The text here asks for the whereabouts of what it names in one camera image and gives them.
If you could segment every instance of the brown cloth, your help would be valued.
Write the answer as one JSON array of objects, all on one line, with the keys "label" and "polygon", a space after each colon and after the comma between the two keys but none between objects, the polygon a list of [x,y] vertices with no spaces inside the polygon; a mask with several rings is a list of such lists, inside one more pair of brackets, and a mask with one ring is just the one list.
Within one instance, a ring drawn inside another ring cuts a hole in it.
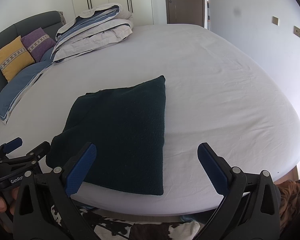
[{"label": "brown cloth", "polygon": [[285,181],[277,187],[281,193],[280,203],[280,231],[289,224],[300,212],[300,183]]}]

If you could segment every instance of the folded comforter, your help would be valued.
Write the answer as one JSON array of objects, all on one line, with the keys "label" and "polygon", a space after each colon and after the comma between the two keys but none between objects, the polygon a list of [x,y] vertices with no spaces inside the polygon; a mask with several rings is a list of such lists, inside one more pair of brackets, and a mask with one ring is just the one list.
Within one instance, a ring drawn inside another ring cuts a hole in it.
[{"label": "folded comforter", "polygon": [[51,58],[54,64],[118,43],[132,33],[132,14],[118,3],[82,12],[62,26]]}]

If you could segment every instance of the human hand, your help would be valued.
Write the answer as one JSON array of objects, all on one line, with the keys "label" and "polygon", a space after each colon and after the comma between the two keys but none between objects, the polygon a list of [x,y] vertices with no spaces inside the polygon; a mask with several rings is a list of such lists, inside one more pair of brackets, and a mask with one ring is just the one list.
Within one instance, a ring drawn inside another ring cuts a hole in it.
[{"label": "human hand", "polygon": [[[11,196],[13,197],[14,200],[17,199],[18,191],[19,191],[19,187],[16,187],[11,190]],[[13,203],[10,205],[10,213],[12,215],[14,214],[15,206],[16,206],[16,201],[13,201]],[[0,197],[0,213],[5,212],[6,210],[7,210],[7,204],[4,201],[4,199]]]}]

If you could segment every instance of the folded blanket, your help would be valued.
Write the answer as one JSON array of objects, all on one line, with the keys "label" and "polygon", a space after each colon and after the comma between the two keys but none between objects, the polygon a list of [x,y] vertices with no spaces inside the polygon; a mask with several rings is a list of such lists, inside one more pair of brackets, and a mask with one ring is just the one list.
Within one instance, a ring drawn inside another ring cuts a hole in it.
[{"label": "folded blanket", "polygon": [[46,163],[63,166],[87,142],[97,158],[85,181],[120,191],[162,195],[165,78],[88,93],[73,104]]},{"label": "folded blanket", "polygon": [[54,64],[118,43],[132,33],[132,15],[118,3],[82,12],[62,26],[52,52]]}]

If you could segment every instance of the blue gripper pad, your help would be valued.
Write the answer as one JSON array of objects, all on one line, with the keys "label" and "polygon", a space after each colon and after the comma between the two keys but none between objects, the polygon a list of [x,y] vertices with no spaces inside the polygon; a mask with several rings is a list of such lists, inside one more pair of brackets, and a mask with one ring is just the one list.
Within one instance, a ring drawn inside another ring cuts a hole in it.
[{"label": "blue gripper pad", "polygon": [[81,186],[96,157],[97,148],[94,144],[90,143],[66,177],[65,192],[68,197],[78,192],[79,187]]},{"label": "blue gripper pad", "polygon": [[207,143],[202,143],[198,147],[198,159],[212,182],[216,192],[220,195],[226,196],[229,192],[228,178],[218,164],[218,160],[215,159],[219,157],[212,149],[212,153],[210,153],[205,144]]},{"label": "blue gripper pad", "polygon": [[12,141],[6,143],[3,147],[3,152],[5,154],[8,154],[8,153],[14,151],[15,149],[19,148],[20,146],[22,146],[22,139],[20,137],[18,137]]}]

